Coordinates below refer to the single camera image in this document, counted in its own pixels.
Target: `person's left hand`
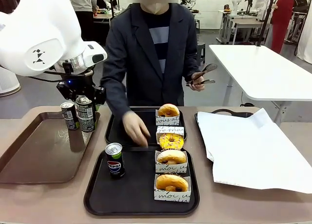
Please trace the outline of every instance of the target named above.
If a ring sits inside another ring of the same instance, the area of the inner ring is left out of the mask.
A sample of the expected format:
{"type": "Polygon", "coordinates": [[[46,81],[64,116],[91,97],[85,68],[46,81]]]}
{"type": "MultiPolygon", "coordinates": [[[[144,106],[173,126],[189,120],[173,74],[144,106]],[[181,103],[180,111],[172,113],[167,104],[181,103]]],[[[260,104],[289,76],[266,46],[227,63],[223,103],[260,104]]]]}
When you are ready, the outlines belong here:
{"type": "MultiPolygon", "coordinates": [[[[192,80],[193,80],[193,77],[195,77],[199,72],[196,72],[192,75],[192,80]]],[[[205,89],[205,85],[204,84],[199,84],[200,82],[204,81],[204,77],[200,77],[196,80],[193,81],[193,84],[190,84],[190,88],[193,90],[193,91],[203,91],[205,89]]]]}

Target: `tongs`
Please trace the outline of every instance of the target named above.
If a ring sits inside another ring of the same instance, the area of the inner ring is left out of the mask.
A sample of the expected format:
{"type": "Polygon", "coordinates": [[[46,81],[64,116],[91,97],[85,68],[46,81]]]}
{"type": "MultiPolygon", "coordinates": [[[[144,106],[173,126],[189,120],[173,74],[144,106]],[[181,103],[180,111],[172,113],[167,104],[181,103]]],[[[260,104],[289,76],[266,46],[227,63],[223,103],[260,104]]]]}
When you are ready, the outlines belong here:
{"type": "MultiPolygon", "coordinates": [[[[203,69],[202,72],[198,73],[191,81],[187,82],[187,83],[186,83],[186,86],[189,86],[190,84],[193,84],[193,82],[194,82],[195,80],[197,80],[197,79],[200,78],[201,76],[204,76],[204,75],[205,75],[206,73],[208,73],[208,72],[212,72],[213,70],[215,70],[215,69],[217,69],[217,68],[218,68],[218,66],[217,66],[216,64],[214,64],[214,63],[208,64],[208,65],[203,69]]],[[[213,84],[213,83],[215,83],[214,80],[206,79],[206,80],[200,82],[199,84],[213,84]]]]}

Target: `brown tray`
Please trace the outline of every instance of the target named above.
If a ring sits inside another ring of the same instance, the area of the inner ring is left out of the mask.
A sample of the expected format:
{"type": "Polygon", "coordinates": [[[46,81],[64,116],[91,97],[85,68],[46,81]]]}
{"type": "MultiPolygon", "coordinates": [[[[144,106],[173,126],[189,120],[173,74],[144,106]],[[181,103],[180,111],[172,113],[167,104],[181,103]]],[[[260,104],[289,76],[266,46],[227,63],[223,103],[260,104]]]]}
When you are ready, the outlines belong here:
{"type": "MultiPolygon", "coordinates": [[[[97,121],[100,114],[96,112],[97,121]]],[[[40,113],[0,158],[0,183],[47,184],[71,180],[92,132],[69,131],[61,112],[40,113]]]]}

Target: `gray sweater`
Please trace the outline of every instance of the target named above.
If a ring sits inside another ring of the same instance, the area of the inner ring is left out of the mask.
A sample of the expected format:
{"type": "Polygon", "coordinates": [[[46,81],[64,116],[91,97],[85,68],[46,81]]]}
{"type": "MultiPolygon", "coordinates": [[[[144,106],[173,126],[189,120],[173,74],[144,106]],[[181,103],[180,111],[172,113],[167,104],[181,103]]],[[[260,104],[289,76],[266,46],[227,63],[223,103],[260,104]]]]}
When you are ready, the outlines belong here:
{"type": "Polygon", "coordinates": [[[72,0],[75,11],[92,11],[97,9],[97,0],[72,0]]]}

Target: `gray stripe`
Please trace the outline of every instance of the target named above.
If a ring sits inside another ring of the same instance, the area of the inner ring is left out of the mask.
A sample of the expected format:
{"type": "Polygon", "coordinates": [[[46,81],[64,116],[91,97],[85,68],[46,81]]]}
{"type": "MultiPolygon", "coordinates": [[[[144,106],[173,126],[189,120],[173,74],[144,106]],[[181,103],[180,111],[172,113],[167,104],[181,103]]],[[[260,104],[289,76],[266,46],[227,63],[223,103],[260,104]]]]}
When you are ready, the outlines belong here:
{"type": "Polygon", "coordinates": [[[161,67],[161,72],[165,73],[166,60],[165,59],[159,60],[159,63],[160,63],[160,67],[161,67]]]}
{"type": "Polygon", "coordinates": [[[169,27],[150,28],[150,33],[154,44],[168,42],[169,27]]]}

